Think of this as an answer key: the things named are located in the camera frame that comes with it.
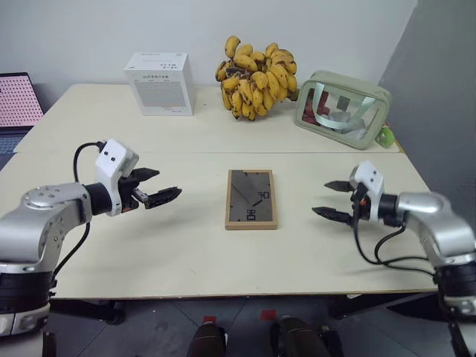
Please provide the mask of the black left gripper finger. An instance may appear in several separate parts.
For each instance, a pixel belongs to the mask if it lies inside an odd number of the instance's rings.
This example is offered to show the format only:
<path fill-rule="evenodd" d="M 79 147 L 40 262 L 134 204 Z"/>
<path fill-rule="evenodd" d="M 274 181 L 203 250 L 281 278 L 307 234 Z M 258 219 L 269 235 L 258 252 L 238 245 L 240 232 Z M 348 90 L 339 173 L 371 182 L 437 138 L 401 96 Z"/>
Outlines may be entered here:
<path fill-rule="evenodd" d="M 159 170 L 154 170 L 146 167 L 134 169 L 131 172 L 131 177 L 133 177 L 138 182 L 147 181 L 152 177 L 155 177 L 160 174 Z"/>
<path fill-rule="evenodd" d="M 181 188 L 168 187 L 163 190 L 159 190 L 157 193 L 147 196 L 145 201 L 146 209 L 153 209 L 162 205 L 165 205 L 175 200 L 182 192 Z"/>

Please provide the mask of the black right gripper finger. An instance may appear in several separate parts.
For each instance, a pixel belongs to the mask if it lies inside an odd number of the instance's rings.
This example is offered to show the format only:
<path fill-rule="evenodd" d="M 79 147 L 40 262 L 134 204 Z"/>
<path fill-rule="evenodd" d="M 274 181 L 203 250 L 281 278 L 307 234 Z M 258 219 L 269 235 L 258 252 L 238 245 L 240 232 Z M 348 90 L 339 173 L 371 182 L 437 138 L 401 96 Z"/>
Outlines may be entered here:
<path fill-rule="evenodd" d="M 340 222 L 344 223 L 345 225 L 353 224 L 353 217 L 350 214 L 338 211 L 335 208 L 315 207 L 312 208 L 312 211 L 317 215 L 333 222 Z"/>
<path fill-rule="evenodd" d="M 347 193 L 352 191 L 352 185 L 348 181 L 340 181 L 340 180 L 330 181 L 330 182 L 327 182 L 324 186 L 338 192 Z"/>

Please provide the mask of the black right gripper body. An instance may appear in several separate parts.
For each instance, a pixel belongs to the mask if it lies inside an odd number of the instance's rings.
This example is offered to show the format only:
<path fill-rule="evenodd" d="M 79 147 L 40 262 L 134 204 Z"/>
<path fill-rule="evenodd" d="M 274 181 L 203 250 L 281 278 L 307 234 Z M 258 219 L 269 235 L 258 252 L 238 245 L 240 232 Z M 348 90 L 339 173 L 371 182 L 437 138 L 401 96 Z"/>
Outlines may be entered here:
<path fill-rule="evenodd" d="M 349 223 L 354 224 L 360 219 L 369 220 L 371 202 L 367 195 L 368 189 L 362 183 L 349 183 L 349 189 L 352 192 L 350 201 L 352 202 L 353 210 Z"/>

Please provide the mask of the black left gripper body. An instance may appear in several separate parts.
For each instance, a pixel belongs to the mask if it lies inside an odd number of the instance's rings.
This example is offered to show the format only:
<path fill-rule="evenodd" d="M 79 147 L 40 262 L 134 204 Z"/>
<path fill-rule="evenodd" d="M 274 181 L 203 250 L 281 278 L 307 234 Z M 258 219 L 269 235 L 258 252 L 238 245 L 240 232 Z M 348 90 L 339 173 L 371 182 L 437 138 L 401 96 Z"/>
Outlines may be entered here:
<path fill-rule="evenodd" d="M 138 189 L 140 181 L 134 176 L 121 177 L 118 181 L 118 192 L 121 200 L 121 213 L 137 209 L 139 204 L 148 202 L 148 195 Z"/>

